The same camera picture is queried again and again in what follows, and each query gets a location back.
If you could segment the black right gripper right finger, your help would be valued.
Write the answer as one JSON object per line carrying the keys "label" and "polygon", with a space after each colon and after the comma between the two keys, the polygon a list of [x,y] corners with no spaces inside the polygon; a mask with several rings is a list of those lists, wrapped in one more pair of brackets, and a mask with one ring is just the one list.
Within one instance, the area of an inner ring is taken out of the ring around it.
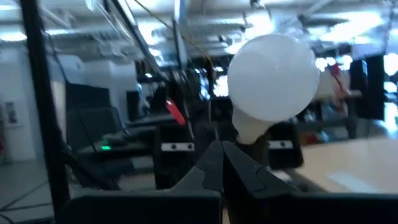
{"label": "black right gripper right finger", "polygon": [[397,223],[394,194],[310,193],[224,141],[224,197],[238,223]]}

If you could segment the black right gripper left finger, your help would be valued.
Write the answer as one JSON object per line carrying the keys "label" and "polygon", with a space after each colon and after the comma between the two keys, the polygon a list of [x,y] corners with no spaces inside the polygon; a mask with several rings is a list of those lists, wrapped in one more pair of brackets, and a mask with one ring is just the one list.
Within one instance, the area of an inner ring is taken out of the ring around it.
{"label": "black right gripper left finger", "polygon": [[59,223],[222,222],[223,147],[213,141],[197,163],[171,189],[135,192],[91,190],[71,199]]}

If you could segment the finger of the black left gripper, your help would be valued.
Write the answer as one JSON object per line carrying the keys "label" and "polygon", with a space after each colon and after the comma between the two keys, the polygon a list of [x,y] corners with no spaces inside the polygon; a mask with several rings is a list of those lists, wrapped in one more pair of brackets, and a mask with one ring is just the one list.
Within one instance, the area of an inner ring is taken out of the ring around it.
{"label": "finger of the black left gripper", "polygon": [[157,189],[173,187],[192,167],[195,147],[192,132],[179,124],[158,126],[154,142]]}
{"label": "finger of the black left gripper", "polygon": [[300,139],[293,123],[277,123],[267,133],[271,169],[296,169],[303,164]]}

